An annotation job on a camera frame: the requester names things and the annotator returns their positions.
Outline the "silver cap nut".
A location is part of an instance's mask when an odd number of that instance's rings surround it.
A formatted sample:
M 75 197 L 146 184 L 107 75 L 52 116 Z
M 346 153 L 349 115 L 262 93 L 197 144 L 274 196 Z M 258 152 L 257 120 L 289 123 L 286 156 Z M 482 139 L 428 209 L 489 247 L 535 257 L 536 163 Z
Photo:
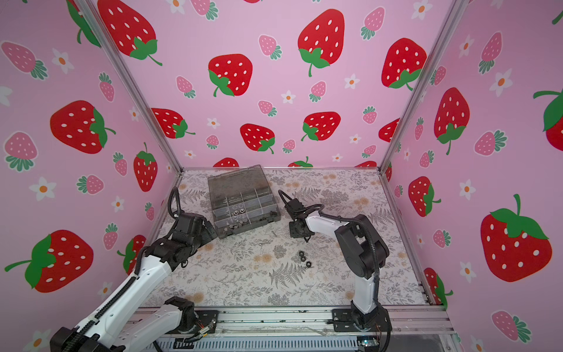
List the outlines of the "silver cap nut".
M 233 216 L 235 218 L 245 217 L 245 211 L 241 209 L 240 211 L 234 211 Z

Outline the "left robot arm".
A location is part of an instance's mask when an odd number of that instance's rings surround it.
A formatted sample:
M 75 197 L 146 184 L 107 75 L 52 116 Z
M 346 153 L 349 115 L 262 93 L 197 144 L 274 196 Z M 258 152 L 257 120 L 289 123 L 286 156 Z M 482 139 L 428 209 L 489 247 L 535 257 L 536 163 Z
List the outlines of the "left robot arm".
M 178 188 L 171 190 L 168 213 L 174 223 L 168 233 L 140 249 L 136 264 L 117 291 L 76 327 L 62 327 L 51 338 L 51 351 L 142 351 L 169 332 L 187 333 L 195 343 L 211 333 L 216 319 L 201 321 L 195 304 L 177 296 L 165 301 L 149 318 L 126 327 L 152 291 L 177 268 L 185 268 L 200 247 L 217 237 L 203 215 L 185 212 Z

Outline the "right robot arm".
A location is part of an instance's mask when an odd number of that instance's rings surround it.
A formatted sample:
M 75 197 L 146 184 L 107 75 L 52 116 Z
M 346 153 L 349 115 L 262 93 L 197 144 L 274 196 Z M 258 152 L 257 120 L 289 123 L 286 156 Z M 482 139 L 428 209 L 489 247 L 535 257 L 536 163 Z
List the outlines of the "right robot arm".
M 290 236 L 305 241 L 315 234 L 334 237 L 348 268 L 355 275 L 354 298 L 350 300 L 351 323 L 359 331 L 380 328 L 392 331 L 389 311 L 378 299 L 380 271 L 390 250 L 372 222 L 363 214 L 353 218 L 327 214 L 325 206 L 306 206 L 283 191 L 279 196 L 292 221 Z

